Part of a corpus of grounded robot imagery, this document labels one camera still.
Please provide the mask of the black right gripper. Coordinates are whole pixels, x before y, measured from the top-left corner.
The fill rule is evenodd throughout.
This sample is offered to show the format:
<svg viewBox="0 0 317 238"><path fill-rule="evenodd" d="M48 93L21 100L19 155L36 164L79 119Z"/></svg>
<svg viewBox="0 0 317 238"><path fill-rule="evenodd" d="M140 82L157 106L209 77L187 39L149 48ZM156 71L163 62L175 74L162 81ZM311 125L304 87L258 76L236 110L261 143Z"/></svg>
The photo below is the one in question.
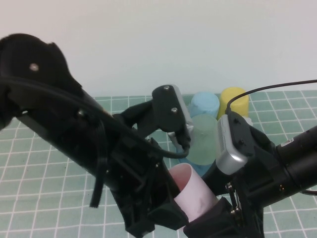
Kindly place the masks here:
<svg viewBox="0 0 317 238"><path fill-rule="evenodd" d="M243 155L244 165L235 173L233 185L240 202L237 217L241 238L262 238L264 207L283 195L285 174L276 146L256 128L231 131L235 149ZM227 194L231 176L224 174L213 162L202 176L203 181L219 196ZM188 238L233 238L234 218L231 204L221 198L207 213L184 227Z"/></svg>

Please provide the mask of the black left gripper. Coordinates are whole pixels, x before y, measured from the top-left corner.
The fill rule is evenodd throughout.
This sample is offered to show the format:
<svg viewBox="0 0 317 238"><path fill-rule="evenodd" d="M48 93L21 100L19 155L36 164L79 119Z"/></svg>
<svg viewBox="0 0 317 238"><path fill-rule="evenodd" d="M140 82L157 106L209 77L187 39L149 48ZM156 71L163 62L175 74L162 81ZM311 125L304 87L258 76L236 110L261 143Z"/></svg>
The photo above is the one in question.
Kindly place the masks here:
<svg viewBox="0 0 317 238"><path fill-rule="evenodd" d="M112 171L118 187L111 193L131 235L146 235L156 225L178 230L189 223L185 212L174 201L180 189L161 155L139 147L125 147L113 153L118 167Z"/></svg>

